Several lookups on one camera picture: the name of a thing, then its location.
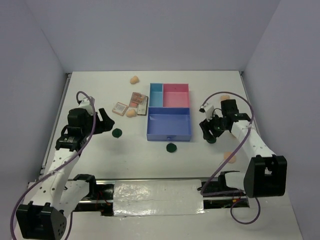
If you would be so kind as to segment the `dark green compact front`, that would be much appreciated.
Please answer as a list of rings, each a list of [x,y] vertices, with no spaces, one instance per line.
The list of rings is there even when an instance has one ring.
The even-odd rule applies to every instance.
[[[169,153],[174,153],[177,151],[177,146],[174,143],[168,143],[166,145],[166,151]]]

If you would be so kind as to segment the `dark green round compact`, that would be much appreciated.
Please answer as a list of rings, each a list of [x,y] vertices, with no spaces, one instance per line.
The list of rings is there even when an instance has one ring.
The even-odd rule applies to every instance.
[[[216,139],[211,139],[211,140],[207,140],[207,142],[209,143],[209,144],[214,144],[214,143],[216,143]]]

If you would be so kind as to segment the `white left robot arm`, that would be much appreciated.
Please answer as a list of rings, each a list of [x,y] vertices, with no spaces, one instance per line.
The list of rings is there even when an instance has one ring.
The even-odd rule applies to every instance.
[[[92,136],[111,131],[115,122],[104,108],[89,112],[84,107],[71,109],[67,122],[56,141],[49,171],[39,180],[39,189],[14,211],[24,239],[60,240],[78,203],[98,194],[94,175],[78,174],[72,181],[69,176]]]

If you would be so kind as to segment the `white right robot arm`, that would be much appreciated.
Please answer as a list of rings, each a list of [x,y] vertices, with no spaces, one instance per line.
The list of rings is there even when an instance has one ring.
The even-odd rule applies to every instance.
[[[249,160],[245,172],[215,171],[217,190],[208,189],[208,180],[200,188],[203,196],[228,196],[243,192],[249,198],[279,197],[286,191],[287,160],[282,155],[276,155],[261,139],[252,126],[252,119],[247,113],[239,112],[236,100],[227,99],[221,102],[221,113],[215,113],[212,104],[203,104],[199,111],[206,118],[199,126],[203,138],[210,144],[216,142],[224,132],[230,132],[238,141],[237,150],[243,150]]]

